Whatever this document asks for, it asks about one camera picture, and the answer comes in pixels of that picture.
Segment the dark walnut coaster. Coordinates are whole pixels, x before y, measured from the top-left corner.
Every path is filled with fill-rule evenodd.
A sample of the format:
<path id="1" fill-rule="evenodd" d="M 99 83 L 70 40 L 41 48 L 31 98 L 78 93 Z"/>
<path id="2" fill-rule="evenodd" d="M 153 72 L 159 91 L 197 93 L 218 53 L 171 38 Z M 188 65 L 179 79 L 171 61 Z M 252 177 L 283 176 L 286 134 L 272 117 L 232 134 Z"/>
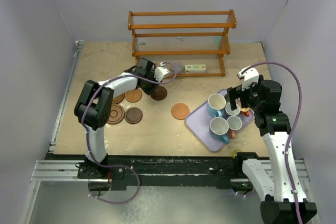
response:
<path id="1" fill-rule="evenodd" d="M 167 97 L 167 89 L 163 86 L 158 86 L 150 96 L 155 101 L 162 101 Z"/>
<path id="2" fill-rule="evenodd" d="M 137 124 L 143 118 L 143 113 L 139 108 L 132 107 L 125 111 L 124 119 L 129 124 Z"/>

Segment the light wood coaster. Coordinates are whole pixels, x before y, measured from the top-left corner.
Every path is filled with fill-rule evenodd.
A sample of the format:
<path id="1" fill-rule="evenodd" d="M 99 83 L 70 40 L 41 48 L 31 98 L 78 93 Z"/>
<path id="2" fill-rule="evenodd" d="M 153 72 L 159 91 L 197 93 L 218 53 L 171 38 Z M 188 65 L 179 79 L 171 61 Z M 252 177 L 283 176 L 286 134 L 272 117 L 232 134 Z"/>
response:
<path id="1" fill-rule="evenodd" d="M 125 93 L 124 97 L 128 102 L 135 103 L 141 100 L 142 91 L 139 89 L 130 90 Z"/>

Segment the brown ringed coaster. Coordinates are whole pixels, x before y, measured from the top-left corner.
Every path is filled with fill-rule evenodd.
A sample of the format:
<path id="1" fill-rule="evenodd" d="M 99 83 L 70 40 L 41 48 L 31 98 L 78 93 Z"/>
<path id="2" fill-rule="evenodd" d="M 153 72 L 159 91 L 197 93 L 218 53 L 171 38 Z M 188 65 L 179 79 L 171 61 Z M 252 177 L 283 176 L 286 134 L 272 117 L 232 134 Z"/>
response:
<path id="1" fill-rule="evenodd" d="M 124 99 L 124 93 L 122 93 L 121 95 L 118 95 L 117 97 L 115 97 L 112 101 L 113 104 L 119 104 L 120 102 L 122 102 Z"/>
<path id="2" fill-rule="evenodd" d="M 110 116 L 107 121 L 108 124 L 114 125 L 120 123 L 124 119 L 125 110 L 119 104 L 111 106 Z"/>

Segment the orange wood coaster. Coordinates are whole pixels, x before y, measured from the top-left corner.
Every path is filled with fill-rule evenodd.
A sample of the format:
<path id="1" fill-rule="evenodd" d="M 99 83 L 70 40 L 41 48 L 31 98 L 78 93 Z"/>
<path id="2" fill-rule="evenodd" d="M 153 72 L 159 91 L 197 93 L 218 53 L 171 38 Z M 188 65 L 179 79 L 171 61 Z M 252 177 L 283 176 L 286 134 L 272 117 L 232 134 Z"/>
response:
<path id="1" fill-rule="evenodd" d="M 183 120 L 189 115 L 190 110 L 184 103 L 176 103 L 172 106 L 171 113 L 175 119 Z"/>

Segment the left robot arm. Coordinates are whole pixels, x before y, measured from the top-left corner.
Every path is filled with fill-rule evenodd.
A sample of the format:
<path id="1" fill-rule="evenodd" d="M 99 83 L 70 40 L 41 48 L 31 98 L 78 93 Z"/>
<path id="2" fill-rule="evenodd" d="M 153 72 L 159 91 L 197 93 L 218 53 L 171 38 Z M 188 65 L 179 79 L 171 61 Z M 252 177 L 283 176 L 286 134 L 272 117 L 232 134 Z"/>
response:
<path id="1" fill-rule="evenodd" d="M 165 63 L 157 66 L 153 61 L 142 58 L 136 66 L 114 78 L 99 82 L 88 80 L 84 84 L 74 114 L 85 129 L 85 162 L 91 164 L 90 173 L 96 178 L 102 178 L 108 172 L 104 126 L 110 117 L 112 100 L 138 88 L 146 94 L 152 94 L 169 74 Z"/>

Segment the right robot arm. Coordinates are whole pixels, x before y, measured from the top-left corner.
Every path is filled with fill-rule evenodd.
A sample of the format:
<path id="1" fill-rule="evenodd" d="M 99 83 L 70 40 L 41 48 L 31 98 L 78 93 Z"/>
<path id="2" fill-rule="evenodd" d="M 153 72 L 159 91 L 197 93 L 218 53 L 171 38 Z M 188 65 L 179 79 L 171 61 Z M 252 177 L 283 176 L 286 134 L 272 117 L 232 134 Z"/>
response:
<path id="1" fill-rule="evenodd" d="M 236 100 L 250 108 L 255 125 L 266 145 L 271 165 L 270 177 L 257 159 L 238 154 L 234 173 L 248 177 L 260 197 L 260 213 L 264 223 L 308 223 L 317 207 L 309 202 L 301 187 L 290 144 L 291 126 L 280 110 L 282 86 L 272 80 L 259 79 L 248 88 L 237 86 L 227 90 L 231 107 Z"/>

